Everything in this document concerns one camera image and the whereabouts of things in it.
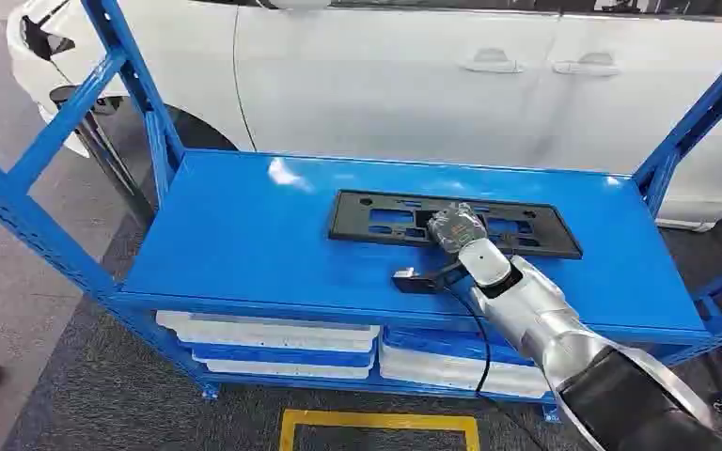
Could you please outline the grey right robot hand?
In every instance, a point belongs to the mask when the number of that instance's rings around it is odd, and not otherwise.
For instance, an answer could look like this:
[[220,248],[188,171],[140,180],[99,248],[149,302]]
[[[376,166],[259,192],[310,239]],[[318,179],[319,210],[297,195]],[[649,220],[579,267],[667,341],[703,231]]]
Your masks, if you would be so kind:
[[450,202],[428,221],[433,239],[448,254],[458,254],[472,241],[487,239],[488,232],[466,202]]

